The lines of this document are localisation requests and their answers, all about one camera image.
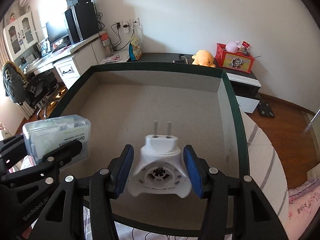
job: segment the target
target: red tag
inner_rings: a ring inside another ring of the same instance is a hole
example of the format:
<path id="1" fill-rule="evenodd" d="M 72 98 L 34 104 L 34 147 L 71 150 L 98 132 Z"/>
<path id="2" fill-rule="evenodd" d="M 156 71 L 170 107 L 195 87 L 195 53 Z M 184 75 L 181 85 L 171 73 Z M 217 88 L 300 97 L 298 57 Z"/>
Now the red tag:
<path id="1" fill-rule="evenodd" d="M 242 46 L 244 46 L 246 49 L 249 48 L 250 44 L 247 42 L 242 42 Z"/>

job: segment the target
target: curtain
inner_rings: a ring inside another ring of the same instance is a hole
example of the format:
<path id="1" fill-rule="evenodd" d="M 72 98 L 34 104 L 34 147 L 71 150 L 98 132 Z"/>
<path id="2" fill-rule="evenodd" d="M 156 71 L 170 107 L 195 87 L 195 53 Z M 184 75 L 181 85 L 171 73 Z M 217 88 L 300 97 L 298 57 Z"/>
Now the curtain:
<path id="1" fill-rule="evenodd" d="M 3 29 L 4 20 L 2 19 L 2 21 L 0 22 L 0 73 L 2 73 L 2 66 L 4 65 L 4 63 L 11 60 L 7 48 L 4 44 Z M 0 85 L 3 86 L 2 74 L 0 74 Z M 30 116 L 32 116 L 35 111 L 26 102 L 24 102 L 22 106 L 18 104 L 16 104 L 16 106 L 19 108 L 19 110 L 27 120 L 29 120 Z"/>

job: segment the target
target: plug prong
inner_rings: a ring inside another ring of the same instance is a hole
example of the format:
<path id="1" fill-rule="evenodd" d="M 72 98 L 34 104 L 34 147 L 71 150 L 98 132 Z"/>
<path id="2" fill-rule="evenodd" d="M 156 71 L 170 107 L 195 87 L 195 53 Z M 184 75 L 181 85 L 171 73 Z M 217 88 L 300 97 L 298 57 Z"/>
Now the plug prong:
<path id="1" fill-rule="evenodd" d="M 171 138 L 171 122 L 168 122 L 168 127 L 167 127 L 167 138 Z"/>
<path id="2" fill-rule="evenodd" d="M 157 138 L 158 136 L 157 136 L 157 130 L 158 130 L 158 120 L 156 120 L 155 122 L 154 122 L 154 126 L 153 126 L 153 138 Z"/>

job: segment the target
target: blue textured pad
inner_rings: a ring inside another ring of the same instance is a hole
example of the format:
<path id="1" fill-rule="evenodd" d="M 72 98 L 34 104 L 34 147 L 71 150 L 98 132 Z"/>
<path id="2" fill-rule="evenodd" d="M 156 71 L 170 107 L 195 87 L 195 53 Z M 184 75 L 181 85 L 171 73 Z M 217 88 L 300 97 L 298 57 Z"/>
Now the blue textured pad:
<path id="1" fill-rule="evenodd" d="M 128 153 L 124 159 L 124 163 L 119 171 L 118 177 L 117 177 L 117 185 L 116 185 L 116 197 L 118 198 L 119 195 L 123 192 L 125 184 L 127 182 L 129 172 L 131 169 L 131 165 L 133 162 L 133 147 L 130 146 Z"/>
<path id="2" fill-rule="evenodd" d="M 196 167 L 196 164 L 192 158 L 192 155 L 187 147 L 183 149 L 183 160 L 189 174 L 192 188 L 194 192 L 198 195 L 198 197 L 202 198 L 204 194 L 204 191 L 202 189 L 202 179 Z"/>

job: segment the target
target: blue gripper pad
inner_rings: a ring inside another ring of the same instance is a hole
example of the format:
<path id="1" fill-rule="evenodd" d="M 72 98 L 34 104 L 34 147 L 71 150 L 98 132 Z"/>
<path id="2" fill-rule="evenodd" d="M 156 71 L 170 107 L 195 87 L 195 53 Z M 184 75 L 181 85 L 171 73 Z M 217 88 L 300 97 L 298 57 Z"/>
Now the blue gripper pad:
<path id="1" fill-rule="evenodd" d="M 119 195 L 123 192 L 125 184 L 127 182 L 131 165 L 133 162 L 133 147 L 130 144 L 127 144 L 120 155 L 117 164 L 112 171 L 111 175 L 116 175 L 115 182 L 115 195 L 118 198 Z"/>
<path id="2" fill-rule="evenodd" d="M 199 166 L 198 157 L 191 145 L 187 145 L 183 149 L 183 161 L 186 165 L 194 192 L 198 195 L 199 198 L 202 198 L 204 190 L 202 188 L 203 179 L 199 172 L 199 170 L 201 170 L 201 167 Z"/>

